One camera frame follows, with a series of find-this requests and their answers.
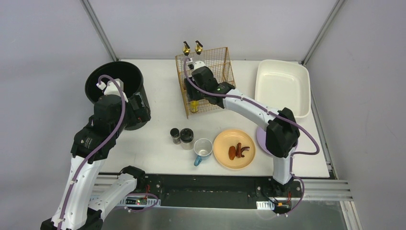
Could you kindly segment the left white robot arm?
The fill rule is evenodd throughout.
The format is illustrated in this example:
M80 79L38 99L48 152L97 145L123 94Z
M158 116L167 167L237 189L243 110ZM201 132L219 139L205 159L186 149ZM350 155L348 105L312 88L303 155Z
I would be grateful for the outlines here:
M136 130L151 119L144 92L127 101L119 95L104 95L94 104L94 114L74 136L71 168L61 203L52 218L42 222L42 230L99 230L108 214L124 197L144 189L145 171L124 167L118 179L91 201L96 178L110 150L123 130Z

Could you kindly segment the blue white mug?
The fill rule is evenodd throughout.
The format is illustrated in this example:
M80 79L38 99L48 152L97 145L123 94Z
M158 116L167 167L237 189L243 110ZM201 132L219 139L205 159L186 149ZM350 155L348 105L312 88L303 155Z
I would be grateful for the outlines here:
M193 150L196 154L194 166L200 165L204 160L207 160L213 152L213 144L209 139L201 138L195 141Z

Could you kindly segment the glass oil bottle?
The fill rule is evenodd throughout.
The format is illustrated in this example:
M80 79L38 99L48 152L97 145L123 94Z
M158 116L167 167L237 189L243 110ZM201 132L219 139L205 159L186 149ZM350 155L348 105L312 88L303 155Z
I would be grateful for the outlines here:
M196 46L195 46L196 58L194 61L195 62L204 61L204 56L202 56L203 45L199 40L196 40L195 43L196 43Z

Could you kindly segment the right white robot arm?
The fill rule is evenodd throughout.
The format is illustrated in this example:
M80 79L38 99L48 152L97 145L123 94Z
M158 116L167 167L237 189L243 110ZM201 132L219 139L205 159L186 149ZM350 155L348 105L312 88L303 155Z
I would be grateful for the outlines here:
M273 183L282 187L292 182L290 157L298 145L300 132L290 109L268 110L228 82L218 83L205 65L194 65L192 76L186 79L210 104L236 112L264 130L266 149L274 158Z

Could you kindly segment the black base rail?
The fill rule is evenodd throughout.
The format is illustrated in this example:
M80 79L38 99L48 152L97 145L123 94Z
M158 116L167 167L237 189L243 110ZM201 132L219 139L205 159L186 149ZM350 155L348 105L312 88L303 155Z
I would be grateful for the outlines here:
M281 189L263 176L209 176L146 174L134 193L151 193L159 198L159 206L256 209L257 202L302 195L300 182Z

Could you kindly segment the black lid glass jar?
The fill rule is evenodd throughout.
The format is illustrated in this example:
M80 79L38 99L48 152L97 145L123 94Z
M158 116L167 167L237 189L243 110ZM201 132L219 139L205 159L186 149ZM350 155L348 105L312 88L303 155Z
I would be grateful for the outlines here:
M194 132L190 128L184 128L180 131L180 144L184 150L193 149Z

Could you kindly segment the black ribbed trash bin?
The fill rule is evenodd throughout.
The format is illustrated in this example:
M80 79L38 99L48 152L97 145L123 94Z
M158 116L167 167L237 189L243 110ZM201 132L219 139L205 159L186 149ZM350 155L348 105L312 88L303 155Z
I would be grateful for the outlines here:
M85 94L93 104L103 95L102 91L96 86L101 75L109 75L113 79L120 79L124 83L124 92L127 98L135 92L144 92L146 94L144 78L137 66L125 61L110 62L95 69L86 80ZM147 123L129 122L128 118L127 120L126 130L137 130Z

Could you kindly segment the small yellow label bottle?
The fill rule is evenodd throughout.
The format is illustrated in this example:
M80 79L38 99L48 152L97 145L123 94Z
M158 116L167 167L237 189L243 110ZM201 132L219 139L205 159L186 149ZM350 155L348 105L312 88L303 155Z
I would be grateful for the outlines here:
M197 113L199 111L199 101L197 100L190 101L190 111L192 113Z

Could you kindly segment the glass bottle with brown sauce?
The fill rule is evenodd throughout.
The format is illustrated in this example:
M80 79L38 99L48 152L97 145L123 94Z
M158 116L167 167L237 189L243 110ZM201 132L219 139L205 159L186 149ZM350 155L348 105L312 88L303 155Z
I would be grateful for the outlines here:
M194 62L193 59L190 57L191 48L186 41L183 41L183 48L182 52L184 54L184 58L182 61L182 72L184 73L187 81L192 81L192 78L188 75L187 68L189 70L194 70Z

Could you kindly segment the brown sausage pieces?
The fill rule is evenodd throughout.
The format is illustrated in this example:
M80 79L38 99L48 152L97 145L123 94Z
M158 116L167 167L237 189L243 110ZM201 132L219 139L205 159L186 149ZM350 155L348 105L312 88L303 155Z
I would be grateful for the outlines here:
M244 158L245 155L243 152L250 150L249 146L243 146L242 143L237 143L236 146L231 146L228 149L228 156L230 160L234 160L234 158Z

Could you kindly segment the white rectangular basin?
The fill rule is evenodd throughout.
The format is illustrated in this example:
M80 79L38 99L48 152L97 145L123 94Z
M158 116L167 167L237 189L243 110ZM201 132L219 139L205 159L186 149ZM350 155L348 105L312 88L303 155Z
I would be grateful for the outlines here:
M311 110L311 87L307 68L297 62L263 60L258 65L255 100L279 110L287 107L295 118Z

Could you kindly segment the purple plate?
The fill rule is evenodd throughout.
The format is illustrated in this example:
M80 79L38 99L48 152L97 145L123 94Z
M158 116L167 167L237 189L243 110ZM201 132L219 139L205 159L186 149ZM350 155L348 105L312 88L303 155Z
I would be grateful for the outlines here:
M297 147L298 136L295 132L283 128L257 129L257 141L260 147L277 158L287 158L289 152Z

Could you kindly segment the small black cap jar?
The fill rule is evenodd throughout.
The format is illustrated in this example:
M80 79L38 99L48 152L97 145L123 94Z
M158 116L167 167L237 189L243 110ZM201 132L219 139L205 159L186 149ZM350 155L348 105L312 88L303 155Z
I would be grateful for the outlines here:
M178 128L172 128L170 130L170 135L174 144L179 145L181 143L180 131Z

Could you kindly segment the yellow plate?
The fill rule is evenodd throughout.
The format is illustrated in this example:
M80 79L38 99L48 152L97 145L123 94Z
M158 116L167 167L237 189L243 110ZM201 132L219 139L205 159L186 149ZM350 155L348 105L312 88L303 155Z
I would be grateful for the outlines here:
M244 157L234 157L233 160L229 157L229 148L234 146L237 149L238 143L241 147L249 147L248 150L242 152ZM221 132L214 140L213 153L216 160L224 167L232 170L241 170L249 166L256 154L255 144L252 138L242 130L228 129Z

